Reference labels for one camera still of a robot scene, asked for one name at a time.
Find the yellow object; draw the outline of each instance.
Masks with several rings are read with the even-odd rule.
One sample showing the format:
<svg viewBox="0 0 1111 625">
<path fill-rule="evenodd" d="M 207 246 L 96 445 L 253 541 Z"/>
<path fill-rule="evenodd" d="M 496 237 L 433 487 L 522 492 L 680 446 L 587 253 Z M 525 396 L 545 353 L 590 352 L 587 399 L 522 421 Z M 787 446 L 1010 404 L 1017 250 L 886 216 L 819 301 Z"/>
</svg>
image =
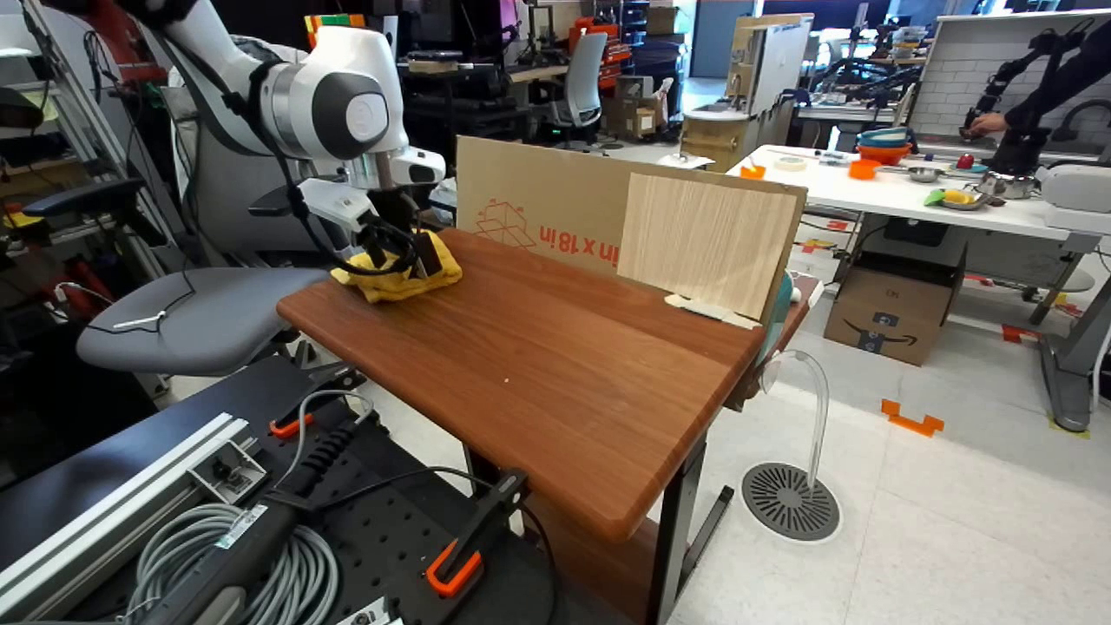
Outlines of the yellow object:
<svg viewBox="0 0 1111 625">
<path fill-rule="evenodd" d="M 944 186 L 942 198 L 944 198 L 944 206 L 976 206 L 973 186 Z"/>
<path fill-rule="evenodd" d="M 371 253 L 354 253 L 346 260 L 351 266 L 382 272 L 382 274 L 351 274 L 343 266 L 333 266 L 331 274 L 339 286 L 358 287 L 369 301 L 402 301 L 402 297 L 463 281 L 463 266 L 452 255 L 448 242 L 437 233 L 424 233 L 424 237 L 429 238 L 437 262 L 440 262 L 440 272 L 433 272 L 433 274 L 419 274 L 418 266 L 389 272 L 395 262 L 392 253 L 378 266 L 374 266 Z"/>
</svg>

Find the orange object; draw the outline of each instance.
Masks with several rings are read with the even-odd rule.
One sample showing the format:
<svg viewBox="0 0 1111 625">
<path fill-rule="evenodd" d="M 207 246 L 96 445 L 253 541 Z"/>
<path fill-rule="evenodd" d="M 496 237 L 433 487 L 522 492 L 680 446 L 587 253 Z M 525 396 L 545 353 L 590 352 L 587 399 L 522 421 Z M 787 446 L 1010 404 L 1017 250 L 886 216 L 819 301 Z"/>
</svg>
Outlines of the orange object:
<svg viewBox="0 0 1111 625">
<path fill-rule="evenodd" d="M 862 161 L 900 163 L 908 152 L 908 146 L 862 146 L 858 152 Z"/>
<path fill-rule="evenodd" d="M 301 421 L 300 415 L 287 415 L 287 421 L 271 421 L 271 438 L 273 440 L 296 440 L 301 430 Z"/>
<path fill-rule="evenodd" d="M 855 177 L 855 179 L 874 179 L 874 161 L 855 161 L 855 163 L 846 163 L 846 177 Z"/>
<path fill-rule="evenodd" d="M 458 547 L 458 541 L 448 541 L 443 552 L 424 569 L 428 588 L 437 598 L 458 598 L 484 569 L 484 552 L 471 552 L 455 575 L 440 575 L 440 565 L 452 558 L 452 552 Z"/>
<path fill-rule="evenodd" d="M 768 166 L 739 166 L 739 179 L 765 179 Z"/>
<path fill-rule="evenodd" d="M 933 413 L 928 413 L 925 421 L 908 421 L 893 399 L 881 399 L 881 413 L 890 415 L 890 422 L 918 430 L 925 438 L 933 438 L 939 430 L 944 430 L 944 421 L 939 421 Z"/>
</svg>

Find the metal stand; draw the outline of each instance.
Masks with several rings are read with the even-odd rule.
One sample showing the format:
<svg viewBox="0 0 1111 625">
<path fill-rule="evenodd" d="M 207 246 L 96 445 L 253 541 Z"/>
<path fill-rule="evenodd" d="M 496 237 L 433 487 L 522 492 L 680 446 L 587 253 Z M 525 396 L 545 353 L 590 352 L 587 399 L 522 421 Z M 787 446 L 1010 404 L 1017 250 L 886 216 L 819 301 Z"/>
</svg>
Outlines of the metal stand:
<svg viewBox="0 0 1111 625">
<path fill-rule="evenodd" d="M 1104 281 L 1102 295 L 1090 301 L 1075 328 L 1059 341 L 1040 341 L 1040 377 L 1047 392 L 1047 413 L 1064 430 L 1083 433 L 1090 422 L 1090 385 L 1096 377 L 1096 352 L 1111 327 L 1111 281 Z"/>
<path fill-rule="evenodd" d="M 742 477 L 742 504 L 765 526 L 795 541 L 819 541 L 819 539 L 830 539 L 841 523 L 836 501 L 819 482 L 819 463 L 823 463 L 825 426 L 830 426 L 830 377 L 811 353 L 795 352 L 795 358 L 811 371 L 815 404 L 819 404 L 819 415 L 810 445 L 810 470 L 802 471 L 795 466 L 774 466 L 774 463 L 753 466 Z"/>
</svg>

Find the metal frame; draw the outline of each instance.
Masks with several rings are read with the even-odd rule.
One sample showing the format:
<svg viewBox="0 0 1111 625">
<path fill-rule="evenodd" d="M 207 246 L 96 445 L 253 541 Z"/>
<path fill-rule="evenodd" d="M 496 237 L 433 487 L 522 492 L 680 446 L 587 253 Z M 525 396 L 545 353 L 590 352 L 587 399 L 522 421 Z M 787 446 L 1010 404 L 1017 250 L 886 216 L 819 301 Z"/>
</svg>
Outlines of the metal frame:
<svg viewBox="0 0 1111 625">
<path fill-rule="evenodd" d="M 102 504 L 0 574 L 0 618 L 54 618 L 134 555 L 148 530 L 200 492 L 190 470 L 218 456 L 245 421 L 218 413 Z"/>
<path fill-rule="evenodd" d="M 1040 377 L 1047 392 L 1047 413 L 1059 426 L 1083 433 L 1090 422 L 1090 392 L 1102 382 L 1102 342 L 1111 327 L 1111 281 L 1090 301 L 1083 318 L 1066 341 L 1040 341 Z"/>
<path fill-rule="evenodd" d="M 727 487 L 704 521 L 691 534 L 699 479 L 704 463 L 704 438 L 691 446 L 676 477 L 664 488 L 660 530 L 655 530 L 655 555 L 654 555 L 654 591 L 648 591 L 648 622 L 667 622 L 674 603 L 680 599 L 691 574 L 699 569 L 708 541 L 716 539 L 731 488 Z"/>
</svg>

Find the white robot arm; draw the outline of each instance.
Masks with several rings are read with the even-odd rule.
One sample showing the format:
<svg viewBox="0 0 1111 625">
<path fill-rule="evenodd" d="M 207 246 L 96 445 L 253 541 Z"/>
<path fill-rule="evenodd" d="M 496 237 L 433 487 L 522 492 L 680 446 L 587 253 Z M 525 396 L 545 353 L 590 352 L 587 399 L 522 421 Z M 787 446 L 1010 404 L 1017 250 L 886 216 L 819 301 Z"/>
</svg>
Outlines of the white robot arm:
<svg viewBox="0 0 1111 625">
<path fill-rule="evenodd" d="M 323 43 L 301 63 L 245 54 L 207 0 L 118 0 L 169 54 L 230 146 L 285 157 L 354 161 L 369 150 L 400 150 L 400 85 L 382 33 L 365 30 L 365 54 Z"/>
<path fill-rule="evenodd" d="M 392 47 L 378 30 L 323 26 L 317 47 L 243 52 L 207 0 L 118 0 L 168 43 L 207 129 L 243 152 L 346 161 L 346 179 L 301 179 L 311 216 L 358 233 L 365 190 L 437 183 L 443 157 L 414 150 Z"/>
</svg>

